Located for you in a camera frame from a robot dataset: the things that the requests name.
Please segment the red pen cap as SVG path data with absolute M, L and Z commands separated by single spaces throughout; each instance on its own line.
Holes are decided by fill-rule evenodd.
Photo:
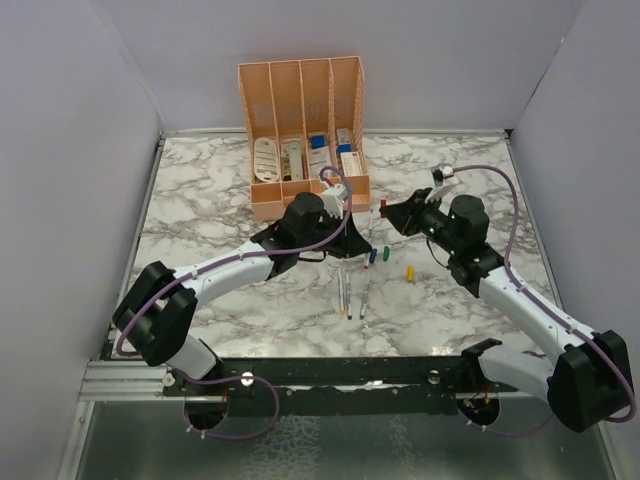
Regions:
M 387 200 L 386 200 L 386 199 L 382 199 L 382 200 L 380 201 L 380 208 L 379 208 L 379 212 L 380 212 L 380 216 L 381 216 L 381 218 L 383 218 L 383 219 L 386 219 L 386 218 L 387 218 L 387 215 L 386 215 L 386 206 L 387 206 Z

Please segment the white red marker pen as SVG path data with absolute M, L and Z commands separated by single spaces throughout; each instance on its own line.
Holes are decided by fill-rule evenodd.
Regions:
M 366 240 L 370 244 L 370 246 L 371 246 L 372 233 L 373 233 L 373 213 L 374 213 L 373 209 L 371 209 L 370 212 L 369 212 L 368 231 L 367 231 L 367 236 L 366 236 Z M 364 256 L 363 268 L 365 270 L 369 269 L 371 250 L 372 250 L 372 247 L 370 248 L 370 250 Z

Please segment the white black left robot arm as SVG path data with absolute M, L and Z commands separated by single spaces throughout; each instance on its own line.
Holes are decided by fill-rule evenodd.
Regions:
M 129 343 L 148 365 L 165 364 L 186 375 L 195 392 L 214 392 L 221 380 L 220 360 L 189 333 L 196 311 L 236 289 L 287 272 L 306 252 L 338 259 L 370 252 L 349 201 L 342 184 L 321 194 L 299 193 L 281 219 L 226 255 L 176 269 L 160 261 L 147 265 L 113 314 L 119 341 Z

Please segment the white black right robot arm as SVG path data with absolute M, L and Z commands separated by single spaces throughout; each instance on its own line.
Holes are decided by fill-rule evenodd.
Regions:
M 532 290 L 488 243 L 489 217 L 479 198 L 459 195 L 447 212 L 440 204 L 431 190 L 419 189 L 380 213 L 401 235 L 422 234 L 445 250 L 454 280 L 508 317 L 544 354 L 529 358 L 485 341 L 466 350 L 471 359 L 459 367 L 461 383 L 481 391 L 494 381 L 534 395 L 574 432 L 631 420 L 637 400 L 622 337 L 596 332 Z

